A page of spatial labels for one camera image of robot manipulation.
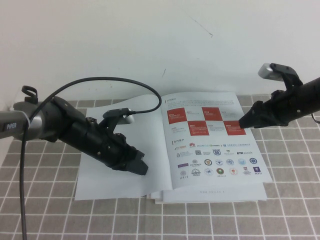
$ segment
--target circular emblem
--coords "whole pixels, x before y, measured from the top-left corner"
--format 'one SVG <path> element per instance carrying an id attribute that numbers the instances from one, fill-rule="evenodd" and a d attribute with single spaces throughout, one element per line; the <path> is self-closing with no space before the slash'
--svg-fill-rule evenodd
<path id="1" fill-rule="evenodd" d="M 225 173 L 225 171 L 224 171 L 222 168 L 217 168 L 217 169 L 216 169 L 216 172 L 217 172 L 218 174 L 220 174 L 220 175 L 222 175 L 222 174 Z"/>
<path id="2" fill-rule="evenodd" d="M 199 176 L 200 175 L 200 171 L 199 171 L 199 169 L 193 169 L 192 171 L 191 171 L 191 174 L 193 175 L 193 176 Z"/>
<path id="3" fill-rule="evenodd" d="M 227 159 L 226 160 L 226 164 L 228 164 L 228 165 L 234 165 L 235 164 L 235 162 L 232 160 L 232 159 Z"/>
<path id="4" fill-rule="evenodd" d="M 229 172 L 231 173 L 231 175 L 237 175 L 238 174 L 238 170 L 235 168 L 230 168 Z"/>
<path id="5" fill-rule="evenodd" d="M 204 173 L 205 175 L 212 176 L 214 174 L 214 171 L 211 168 L 206 168 L 204 170 Z"/>
<path id="6" fill-rule="evenodd" d="M 254 157 L 250 158 L 249 161 L 250 161 L 250 163 L 252 163 L 252 164 L 257 164 L 257 162 L 258 162 L 258 160 L 255 159 Z"/>
<path id="7" fill-rule="evenodd" d="M 212 161 L 210 159 L 206 159 L 204 160 L 204 164 L 207 166 L 211 166 L 212 165 Z"/>
<path id="8" fill-rule="evenodd" d="M 246 164 L 246 160 L 244 160 L 243 158 L 239 158 L 239 159 L 238 159 L 238 163 L 239 163 L 240 165 L 245 165 L 245 164 Z"/>
<path id="9" fill-rule="evenodd" d="M 221 159 L 217 159 L 215 160 L 215 163 L 218 165 L 218 166 L 221 166 L 224 164 L 224 161 L 222 161 Z"/>

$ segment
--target white grid line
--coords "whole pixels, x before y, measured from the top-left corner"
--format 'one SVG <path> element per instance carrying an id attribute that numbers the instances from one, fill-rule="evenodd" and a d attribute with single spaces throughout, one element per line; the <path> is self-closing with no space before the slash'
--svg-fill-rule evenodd
<path id="1" fill-rule="evenodd" d="M 95 206 L 95 200 L 92 201 L 92 206 L 91 206 L 91 212 L 90 212 L 90 218 L 89 218 L 89 223 L 88 223 L 88 229 L 86 231 L 86 237 L 85 240 L 88 240 L 89 237 L 89 231 L 90 231 L 90 224 L 91 224 L 91 219 L 93 216 L 93 212 L 94 212 L 94 206 Z"/>
<path id="2" fill-rule="evenodd" d="M 139 201 L 138 201 L 139 205 L 138 205 L 138 216 L 137 216 L 137 221 L 136 221 L 136 240 L 138 240 L 138 233 L 139 233 L 139 218 L 140 218 L 140 203 L 141 203 L 141 197 L 139 197 Z"/>
<path id="3" fill-rule="evenodd" d="M 208 202 L 209 205 L 209 216 L 210 216 L 210 228 L 211 228 L 211 235 L 212 235 L 212 240 L 214 240 L 214 227 L 212 225 L 212 214 L 211 214 L 211 205 L 210 202 Z"/>
<path id="4" fill-rule="evenodd" d="M 264 136 L 262 135 L 261 128 L 260 128 L 259 130 L 260 130 L 261 137 L 262 137 L 262 140 L 263 140 L 263 139 L 264 139 Z M 262 142 L 263 142 L 264 150 L 265 150 L 265 152 L 267 153 L 268 151 L 267 151 L 266 144 L 265 144 L 264 141 L 262 141 Z M 268 162 L 269 162 L 269 165 L 271 166 L 271 162 L 270 162 L 270 159 L 269 159 L 269 155 L 267 154 L 266 157 L 267 157 L 267 160 L 268 160 Z M 275 179 L 275 175 L 274 175 L 274 171 L 273 171 L 272 167 L 271 167 L 270 169 L 271 169 L 272 178 Z M 277 196 L 280 197 L 279 190 L 278 190 L 278 186 L 277 186 L 277 183 L 276 183 L 276 182 L 274 182 L 274 186 L 275 186 L 275 190 L 276 190 Z M 289 226 L 288 226 L 288 223 L 287 223 L 285 211 L 284 211 L 284 206 L 283 206 L 283 203 L 282 203 L 281 198 L 279 198 L 279 199 L 280 199 L 280 206 L 281 206 L 282 215 L 284 216 L 285 227 L 286 227 L 286 230 L 287 230 L 287 232 L 288 232 L 288 234 L 289 234 L 290 240 L 292 240 L 292 239 L 291 239 L 291 236 L 290 236 L 290 231 L 289 231 Z"/>
<path id="5" fill-rule="evenodd" d="M 256 208 L 258 209 L 258 216 L 259 216 L 259 220 L 260 220 L 260 225 L 261 225 L 261 231 L 262 231 L 262 235 L 263 235 L 263 240 L 266 240 L 265 229 L 264 229 L 264 225 L 262 224 L 262 219 L 261 219 L 261 215 L 260 215 L 260 208 L 259 208 L 258 201 L 256 201 L 255 204 L 256 204 Z"/>
<path id="6" fill-rule="evenodd" d="M 236 208 L 235 208 L 235 203 L 234 202 L 232 203 L 232 208 L 233 208 L 233 214 L 234 214 L 234 223 L 235 223 L 236 235 L 238 236 L 238 240 L 240 240 L 238 222 L 237 222 L 237 216 L 236 216 Z"/>
<path id="7" fill-rule="evenodd" d="M 117 212 L 117 206 L 118 206 L 118 198 L 115 199 L 115 206 L 114 206 L 114 214 L 113 214 L 113 223 L 112 223 L 112 234 L 111 234 L 111 240 L 114 239 L 115 235 L 115 222 L 116 222 L 116 212 Z"/>
<path id="8" fill-rule="evenodd" d="M 60 157 L 59 166 L 60 166 L 60 164 L 61 164 L 62 157 L 63 157 L 64 151 L 65 151 L 65 149 L 66 149 L 66 145 L 67 145 L 67 144 L 64 144 L 64 146 L 63 146 L 63 151 L 62 151 L 62 154 L 61 154 L 61 157 Z M 57 169 L 56 172 L 55 172 L 54 180 L 57 179 L 58 170 L 59 170 L 59 169 Z M 50 201 L 51 194 L 52 194 L 53 189 L 54 189 L 54 185 L 55 185 L 55 184 L 52 183 L 52 186 L 51 186 L 51 189 L 50 189 L 50 193 L 49 193 L 49 197 L 47 198 L 48 200 L 47 200 L 47 202 L 46 202 L 46 206 L 45 206 L 44 212 L 46 212 L 47 209 L 48 209 L 48 205 L 49 205 L 49 201 Z M 41 227 L 42 227 L 42 224 L 43 224 L 43 222 L 44 222 L 44 219 L 45 219 L 45 215 L 43 215 L 43 217 L 42 217 L 42 219 L 41 219 L 41 223 L 40 223 L 40 226 L 39 226 L 38 234 L 37 234 L 37 236 L 36 236 L 36 240 L 39 239 L 39 236 L 40 236 L 40 233 L 41 233 Z"/>
<path id="9" fill-rule="evenodd" d="M 41 157 L 40 157 L 40 160 L 39 160 L 39 162 L 38 162 L 38 167 L 39 167 L 40 162 L 41 162 L 41 160 L 42 160 L 42 157 L 43 157 L 43 155 L 44 155 L 44 152 L 45 152 L 45 149 L 46 149 L 47 144 L 48 144 L 48 142 L 45 142 L 44 147 L 43 147 L 43 150 L 42 150 L 42 154 L 41 154 Z M 38 168 L 37 168 L 37 169 L 35 170 L 35 172 L 34 172 L 34 175 L 33 175 L 33 178 L 32 178 L 31 184 L 30 184 L 30 187 L 29 187 L 29 191 L 28 191 L 28 193 L 27 193 L 27 195 L 26 195 L 26 197 L 25 197 L 24 206 L 27 205 L 28 197 L 29 197 L 29 194 L 30 194 L 30 192 L 31 192 L 31 188 L 32 188 L 32 186 L 33 186 L 33 184 L 34 184 L 34 182 L 35 182 L 37 172 L 38 172 Z M 12 240 L 14 240 L 14 238 L 15 238 L 15 235 L 16 235 L 16 232 L 17 232 L 17 230 L 18 230 L 20 221 L 21 221 L 21 214 L 20 214 L 18 223 L 17 223 L 17 225 L 16 225 L 16 227 L 15 227 L 15 231 L 14 231 L 14 234 L 13 234 L 13 236 L 12 236 Z"/>
<path id="10" fill-rule="evenodd" d="M 281 128 L 280 128 L 280 134 L 281 134 L 281 137 L 284 138 L 284 135 L 283 135 L 283 133 L 282 133 Z M 286 151 L 289 153 L 288 147 L 287 147 L 287 144 L 286 144 L 286 143 L 284 143 L 284 146 L 285 146 Z M 288 154 L 288 156 L 289 156 L 289 160 L 290 160 L 291 165 L 293 165 L 293 163 L 292 163 L 292 161 L 291 161 L 291 157 L 290 157 L 289 154 Z M 297 176 L 297 173 L 296 173 L 295 169 L 293 169 L 293 173 L 294 173 L 295 178 L 298 180 L 298 176 Z M 297 184 L 298 184 L 298 187 L 299 187 L 300 194 L 301 194 L 301 196 L 303 197 L 304 195 L 303 195 L 303 193 L 302 193 L 300 183 L 297 182 Z M 305 201 L 304 198 L 303 198 L 302 200 L 303 200 L 303 204 L 304 204 L 304 207 L 305 207 L 305 209 L 306 209 L 306 212 L 307 212 L 307 214 L 309 215 L 309 211 L 308 211 L 308 208 L 307 208 L 307 205 L 306 205 L 306 201 Z M 308 218 L 309 218 L 309 221 L 310 221 L 310 224 L 311 224 L 311 228 L 312 228 L 313 234 L 315 235 L 315 234 L 316 234 L 316 231 L 315 231 L 314 225 L 313 225 L 313 223 L 312 223 L 312 221 L 311 221 L 310 216 L 308 216 Z"/>
<path id="11" fill-rule="evenodd" d="M 73 185 L 73 190 L 72 190 L 72 196 L 74 195 L 76 191 L 76 184 Z M 66 231 L 66 225 L 67 225 L 67 220 L 68 220 L 68 217 L 70 216 L 70 208 L 71 208 L 71 205 L 72 205 L 72 200 L 73 200 L 73 197 L 71 197 L 70 199 L 70 202 L 69 202 L 69 207 L 68 207 L 68 210 L 66 212 L 66 215 L 65 215 L 65 220 L 64 220 L 64 226 L 63 226 L 63 230 L 62 230 L 62 236 L 61 236 L 61 240 L 63 240 L 63 237 L 64 235 L 66 234 L 65 231 Z"/>
<path id="12" fill-rule="evenodd" d="M 164 240 L 164 204 L 161 203 L 161 240 Z"/>
<path id="13" fill-rule="evenodd" d="M 184 204 L 184 211 L 185 211 L 185 230 L 186 230 L 186 240 L 189 239 L 188 237 L 188 213 L 187 213 L 187 204 Z"/>
<path id="14" fill-rule="evenodd" d="M 302 138 L 303 138 L 304 144 L 305 144 L 305 146 L 306 146 L 306 149 L 307 149 L 307 151 L 309 152 L 309 147 L 308 147 L 308 145 L 307 145 L 307 143 L 306 143 L 306 141 L 305 141 L 305 137 L 304 137 L 301 129 L 299 129 L 299 130 L 300 130 L 300 133 L 301 133 L 301 135 L 302 135 Z M 290 155 L 288 155 L 288 156 L 289 156 L 289 160 L 290 160 L 291 165 L 293 165 L 293 163 L 292 163 L 292 161 L 291 161 Z M 315 163 L 314 163 L 314 161 L 312 160 L 312 157 L 311 157 L 310 153 L 309 153 L 309 157 L 310 157 L 310 159 L 311 159 L 311 162 L 312 162 L 313 166 L 315 167 Z M 314 170 L 315 170 L 315 172 L 316 172 L 316 175 L 317 175 L 317 177 L 318 177 L 318 180 L 320 181 L 320 177 L 319 177 L 318 171 L 316 170 L 316 168 L 314 168 Z M 297 173 L 296 173 L 296 170 L 295 170 L 295 169 L 293 169 L 293 173 L 294 173 L 294 176 L 295 176 L 296 180 L 298 181 L 297 183 L 298 183 L 298 186 L 299 186 L 299 190 L 300 190 L 301 196 L 303 197 L 304 195 L 303 195 L 303 192 L 302 192 L 302 189 L 301 189 L 301 186 L 300 186 L 300 182 L 299 182 L 299 179 L 298 179 L 298 176 L 297 176 Z M 309 221 L 310 221 L 310 225 L 311 225 L 313 234 L 316 235 L 316 231 L 315 231 L 315 228 L 314 228 L 314 224 L 313 224 L 312 221 L 311 221 L 311 217 L 310 217 L 309 209 L 308 209 L 307 204 L 306 204 L 306 200 L 305 200 L 304 198 L 303 198 L 302 200 L 303 200 L 303 204 L 304 204 L 304 207 L 305 207 L 305 209 L 306 209 L 306 212 L 307 212 L 307 215 L 308 215 L 308 218 L 309 218 Z"/>
<path id="15" fill-rule="evenodd" d="M 7 232 L 7 231 L 0 231 L 0 234 L 13 234 L 12 232 Z M 28 232 L 28 234 L 30 235 L 36 235 L 36 232 Z M 61 235 L 61 233 L 57 233 L 57 232 L 42 232 L 42 235 Z M 64 235 L 83 235 L 86 236 L 86 233 L 80 232 L 68 232 L 65 233 Z M 89 235 L 94 235 L 94 236 L 111 236 L 111 233 L 90 233 Z M 113 233 L 113 235 L 115 236 L 135 236 L 135 233 Z M 144 236 L 144 235 L 151 235 L 151 236 L 160 236 L 161 233 L 139 233 L 139 236 Z M 184 234 L 184 233 L 164 233 L 164 236 L 203 236 L 203 237 L 210 237 L 211 234 Z M 214 237 L 262 237 L 262 235 L 258 235 L 258 234 L 214 234 Z M 266 234 L 266 237 L 320 237 L 320 234 L 292 234 L 292 235 L 287 235 L 287 234 Z"/>
<path id="16" fill-rule="evenodd" d="M 0 216 L 10 216 L 10 215 L 13 215 L 13 216 L 19 216 L 20 213 L 0 213 Z M 72 217 L 85 217 L 85 216 L 88 216 L 89 214 L 60 214 L 60 213 L 57 213 L 57 214 L 54 214 L 54 213 L 50 213 L 50 214 L 42 214 L 42 213 L 28 213 L 26 214 L 26 216 L 72 216 Z M 141 214 L 143 216 L 152 216 L 152 217 L 159 217 L 161 216 L 161 214 Z M 104 217 L 104 216 L 114 216 L 114 214 L 92 214 L 93 217 Z M 137 214 L 116 214 L 115 216 L 122 216 L 122 217 L 130 217 L 130 216 L 133 216 L 133 217 L 136 217 Z M 185 214 L 172 214 L 172 215 L 169 215 L 169 214 L 164 214 L 163 215 L 164 217 L 184 217 Z M 250 218 L 257 218 L 259 217 L 259 215 L 235 215 L 235 214 L 232 214 L 232 215 L 211 215 L 212 217 L 250 217 Z M 260 215 L 262 218 L 283 218 L 284 216 L 283 215 Z M 307 217 L 308 215 L 286 215 L 285 217 L 286 218 L 305 218 Z M 188 214 L 187 217 L 210 217 L 209 214 Z M 320 217 L 319 215 L 311 215 L 311 217 Z"/>

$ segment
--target black cable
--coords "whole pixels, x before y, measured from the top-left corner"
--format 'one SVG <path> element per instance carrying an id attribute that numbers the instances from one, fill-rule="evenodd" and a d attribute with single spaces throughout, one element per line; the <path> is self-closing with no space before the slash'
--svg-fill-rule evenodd
<path id="1" fill-rule="evenodd" d="M 161 96 L 159 93 L 154 90 L 152 87 L 131 79 L 127 78 L 121 78 L 121 77 L 104 77 L 104 76 L 98 76 L 98 77 L 86 77 L 82 78 L 79 80 L 72 81 L 62 87 L 60 87 L 58 90 L 54 91 L 51 95 L 49 95 L 32 113 L 30 116 L 30 123 L 34 119 L 34 117 L 40 112 L 40 110 L 48 103 L 51 101 L 51 99 L 56 96 L 58 93 L 62 92 L 63 90 L 79 84 L 79 83 L 84 83 L 84 82 L 89 82 L 89 81 L 117 81 L 117 82 L 125 82 L 125 83 L 130 83 L 130 84 L 135 84 L 139 85 L 141 87 L 144 87 L 151 92 L 153 92 L 159 99 L 159 103 L 156 107 L 149 109 L 149 110 L 143 110 L 143 111 L 131 111 L 130 115 L 133 114 L 146 114 L 146 113 L 151 113 L 155 110 L 157 110 L 162 103 Z M 26 150 L 26 140 L 27 140 L 27 135 L 28 135 L 28 128 L 29 124 L 27 123 L 24 127 L 24 132 L 22 136 L 22 143 L 21 143 L 21 154 L 20 154 L 20 169 L 19 169 L 19 187 L 20 187 L 20 209 L 21 209 L 21 226 L 22 226 L 22 240 L 27 240 L 27 227 L 26 227 L 26 209 L 25 209 L 25 189 L 24 189 L 24 166 L 25 166 L 25 150 Z"/>
<path id="2" fill-rule="evenodd" d="M 315 119 L 315 116 L 314 116 L 313 113 L 311 113 L 311 117 L 312 117 L 312 119 L 315 121 L 315 123 L 320 124 L 320 121 L 318 121 L 318 120 Z"/>

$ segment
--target white wall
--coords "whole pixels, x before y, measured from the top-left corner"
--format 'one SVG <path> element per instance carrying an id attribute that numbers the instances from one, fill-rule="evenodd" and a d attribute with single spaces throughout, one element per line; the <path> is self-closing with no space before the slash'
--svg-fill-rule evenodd
<path id="1" fill-rule="evenodd" d="M 263 63 L 320 76 L 319 0 L 2 0 L 0 98 L 22 85 L 40 98 L 93 76 L 144 82 L 162 95 L 182 91 L 270 94 Z M 96 82 L 66 99 L 128 98 L 147 91 Z"/>

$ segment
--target checkered tablecloth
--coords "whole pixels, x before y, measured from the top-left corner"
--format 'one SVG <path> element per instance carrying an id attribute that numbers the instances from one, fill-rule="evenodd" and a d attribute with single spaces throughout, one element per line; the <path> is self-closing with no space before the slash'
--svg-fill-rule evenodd
<path id="1" fill-rule="evenodd" d="M 238 96 L 243 111 L 268 95 Z M 121 100 L 70 101 L 81 112 Z M 25 204 L 29 240 L 320 240 L 320 128 L 311 117 L 252 129 L 273 183 L 267 201 L 154 204 L 74 201 L 81 154 L 61 141 L 29 141 Z M 19 160 L 14 140 L 0 168 L 0 240 L 20 240 Z"/>

